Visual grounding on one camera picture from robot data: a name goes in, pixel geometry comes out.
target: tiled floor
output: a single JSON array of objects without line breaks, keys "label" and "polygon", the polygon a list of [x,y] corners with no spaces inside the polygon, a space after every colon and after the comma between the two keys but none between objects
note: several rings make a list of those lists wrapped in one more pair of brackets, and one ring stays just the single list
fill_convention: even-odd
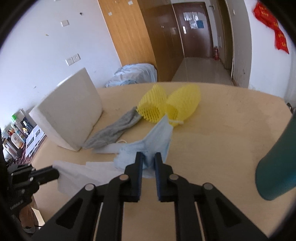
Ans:
[{"label": "tiled floor", "polygon": [[172,81],[233,85],[220,61],[212,58],[185,58]]}]

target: metal screw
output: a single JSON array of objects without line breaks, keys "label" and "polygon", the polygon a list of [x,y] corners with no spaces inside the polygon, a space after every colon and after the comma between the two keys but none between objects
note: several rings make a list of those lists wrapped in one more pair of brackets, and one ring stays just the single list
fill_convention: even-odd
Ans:
[{"label": "metal screw", "polygon": [[170,179],[173,180],[173,181],[176,181],[178,180],[179,176],[177,174],[171,174],[170,176]]},{"label": "metal screw", "polygon": [[122,174],[122,175],[119,176],[119,179],[120,179],[121,181],[125,181],[125,180],[127,180],[128,178],[129,178],[129,176],[128,176],[127,174]]},{"label": "metal screw", "polygon": [[206,190],[212,190],[213,189],[213,185],[211,183],[205,183],[204,184],[204,189],[206,189]]},{"label": "metal screw", "polygon": [[91,183],[86,184],[84,188],[85,188],[85,190],[87,190],[87,191],[91,191],[91,190],[94,189],[94,184],[91,184]]}]

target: red banner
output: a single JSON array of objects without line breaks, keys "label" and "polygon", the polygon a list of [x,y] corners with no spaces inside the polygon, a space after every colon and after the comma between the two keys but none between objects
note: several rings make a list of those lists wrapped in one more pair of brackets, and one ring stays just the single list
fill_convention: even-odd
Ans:
[{"label": "red banner", "polygon": [[256,19],[274,30],[276,48],[289,54],[286,37],[280,30],[278,21],[272,13],[262,3],[258,2],[254,9],[254,15]]}]

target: fire extinguisher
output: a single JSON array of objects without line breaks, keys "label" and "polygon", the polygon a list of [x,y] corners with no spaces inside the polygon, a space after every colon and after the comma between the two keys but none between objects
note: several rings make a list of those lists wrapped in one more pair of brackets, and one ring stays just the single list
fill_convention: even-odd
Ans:
[{"label": "fire extinguisher", "polygon": [[217,46],[214,48],[214,56],[215,60],[219,60],[219,49]]}]

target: round table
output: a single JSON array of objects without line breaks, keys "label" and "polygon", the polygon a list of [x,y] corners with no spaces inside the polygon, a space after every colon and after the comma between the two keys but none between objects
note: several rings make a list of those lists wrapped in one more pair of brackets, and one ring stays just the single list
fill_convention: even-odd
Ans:
[{"label": "round table", "polygon": [[[186,83],[160,84],[169,95]],[[269,236],[289,211],[296,189],[265,201],[256,189],[255,169],[283,132],[291,113],[279,97],[227,85],[198,85],[202,100],[194,114],[174,128],[166,163],[191,183],[212,183]],[[104,111],[91,134],[136,106],[152,86],[98,89]],[[142,119],[121,139],[129,143],[141,140],[153,126]],[[39,169],[54,160],[84,165],[86,161],[112,161],[114,157],[91,150],[74,152],[47,139],[32,165]],[[45,221],[69,200],[57,190],[57,181],[42,185],[34,197]],[[141,200],[125,204],[122,240],[175,240],[174,216],[173,203],[158,202],[155,179],[143,179]]]}]

